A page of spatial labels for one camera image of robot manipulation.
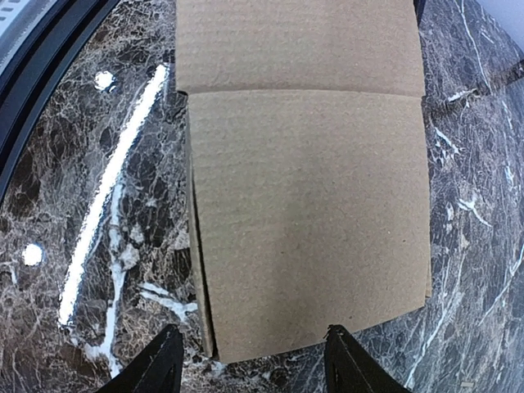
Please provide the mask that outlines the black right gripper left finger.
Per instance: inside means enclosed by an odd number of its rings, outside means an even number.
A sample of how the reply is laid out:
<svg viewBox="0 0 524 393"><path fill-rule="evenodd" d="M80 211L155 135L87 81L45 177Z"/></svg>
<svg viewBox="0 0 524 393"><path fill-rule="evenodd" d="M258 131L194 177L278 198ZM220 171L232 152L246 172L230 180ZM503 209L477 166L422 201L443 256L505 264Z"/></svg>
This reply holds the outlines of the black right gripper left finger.
<svg viewBox="0 0 524 393"><path fill-rule="evenodd" d="M168 324L97 393L179 393L182 372L183 335L174 324Z"/></svg>

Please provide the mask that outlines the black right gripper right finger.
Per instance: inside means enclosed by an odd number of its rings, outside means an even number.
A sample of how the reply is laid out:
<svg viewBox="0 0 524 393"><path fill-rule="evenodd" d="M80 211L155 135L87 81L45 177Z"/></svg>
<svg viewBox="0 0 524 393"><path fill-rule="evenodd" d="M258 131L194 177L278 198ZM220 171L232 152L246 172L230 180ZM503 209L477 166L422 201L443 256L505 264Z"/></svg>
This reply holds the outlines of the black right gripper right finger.
<svg viewBox="0 0 524 393"><path fill-rule="evenodd" d="M342 325L330 325L325 339L327 392L409 393Z"/></svg>

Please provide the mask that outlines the brown cardboard box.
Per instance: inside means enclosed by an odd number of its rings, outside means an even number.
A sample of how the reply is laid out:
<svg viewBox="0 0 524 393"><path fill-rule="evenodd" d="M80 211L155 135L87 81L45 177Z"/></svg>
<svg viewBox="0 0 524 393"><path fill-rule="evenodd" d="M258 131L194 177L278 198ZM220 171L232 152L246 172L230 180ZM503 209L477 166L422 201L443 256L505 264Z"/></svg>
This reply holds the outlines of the brown cardboard box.
<svg viewBox="0 0 524 393"><path fill-rule="evenodd" d="M204 351L229 364L431 294L421 1L180 1Z"/></svg>

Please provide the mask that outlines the black front table rail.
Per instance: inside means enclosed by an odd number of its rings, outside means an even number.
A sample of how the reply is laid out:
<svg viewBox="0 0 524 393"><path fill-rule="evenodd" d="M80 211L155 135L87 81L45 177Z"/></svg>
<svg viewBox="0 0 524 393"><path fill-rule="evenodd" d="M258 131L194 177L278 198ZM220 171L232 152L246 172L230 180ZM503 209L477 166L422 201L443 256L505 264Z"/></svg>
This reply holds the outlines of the black front table rail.
<svg viewBox="0 0 524 393"><path fill-rule="evenodd" d="M47 1L1 36L1 195L50 96L117 1Z"/></svg>

